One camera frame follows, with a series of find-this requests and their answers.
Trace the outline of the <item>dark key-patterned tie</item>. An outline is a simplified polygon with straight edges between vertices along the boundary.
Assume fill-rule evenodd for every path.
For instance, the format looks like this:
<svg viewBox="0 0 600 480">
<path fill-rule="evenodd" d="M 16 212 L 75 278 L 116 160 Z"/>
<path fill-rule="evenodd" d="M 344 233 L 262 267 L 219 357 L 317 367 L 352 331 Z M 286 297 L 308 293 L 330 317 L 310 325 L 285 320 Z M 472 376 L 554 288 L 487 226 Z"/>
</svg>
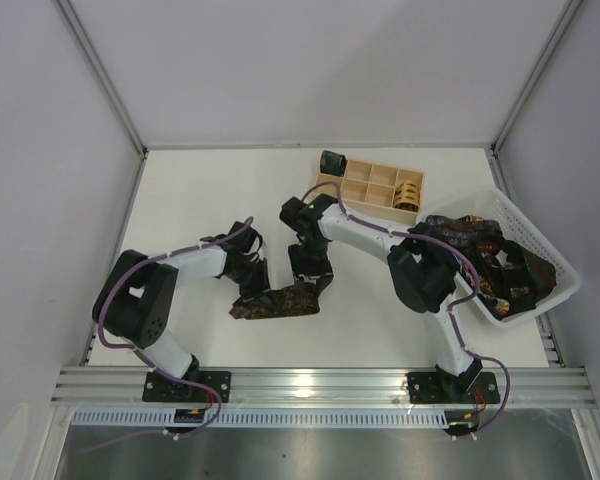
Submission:
<svg viewBox="0 0 600 480">
<path fill-rule="evenodd" d="M 238 299 L 229 310 L 229 315 L 234 319 L 266 320 L 311 316 L 320 312 L 314 284 L 272 290 L 268 293 L 268 299 L 268 304 Z"/>
</svg>

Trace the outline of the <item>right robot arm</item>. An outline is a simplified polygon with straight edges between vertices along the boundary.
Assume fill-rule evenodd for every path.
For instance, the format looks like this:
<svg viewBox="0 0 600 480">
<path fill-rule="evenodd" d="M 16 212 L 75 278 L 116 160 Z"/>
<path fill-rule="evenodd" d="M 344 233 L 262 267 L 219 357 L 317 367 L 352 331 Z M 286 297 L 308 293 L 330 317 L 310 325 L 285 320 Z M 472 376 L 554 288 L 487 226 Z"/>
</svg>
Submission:
<svg viewBox="0 0 600 480">
<path fill-rule="evenodd" d="M 443 242 L 411 232 L 392 232 L 387 223 L 374 226 L 366 218 L 345 213 L 337 199 L 321 194 L 309 203 L 293 197 L 281 207 L 280 220 L 297 237 L 288 247 L 294 284 L 309 285 L 319 297 L 333 281 L 328 247 L 333 241 L 350 245 L 387 265 L 401 303 L 419 314 L 432 314 L 429 338 L 437 351 L 436 374 L 441 389 L 458 401 L 468 393 L 482 370 L 453 314 L 457 255 Z"/>
</svg>

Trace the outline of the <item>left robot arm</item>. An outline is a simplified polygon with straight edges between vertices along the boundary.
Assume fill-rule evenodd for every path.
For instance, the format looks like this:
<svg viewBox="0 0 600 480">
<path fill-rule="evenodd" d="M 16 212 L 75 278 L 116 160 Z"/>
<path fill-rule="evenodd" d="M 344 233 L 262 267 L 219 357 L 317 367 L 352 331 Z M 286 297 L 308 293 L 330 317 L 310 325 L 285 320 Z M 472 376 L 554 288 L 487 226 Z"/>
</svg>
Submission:
<svg viewBox="0 0 600 480">
<path fill-rule="evenodd" d="M 198 386 L 198 359 L 168 327 L 173 299 L 183 285 L 228 278 L 238 286 L 243 303 L 274 310 L 267 261 L 259 253 L 263 239 L 253 221 L 237 221 L 227 234 L 155 256 L 133 249 L 122 252 L 92 309 L 100 343 L 131 351 L 171 382 Z"/>
</svg>

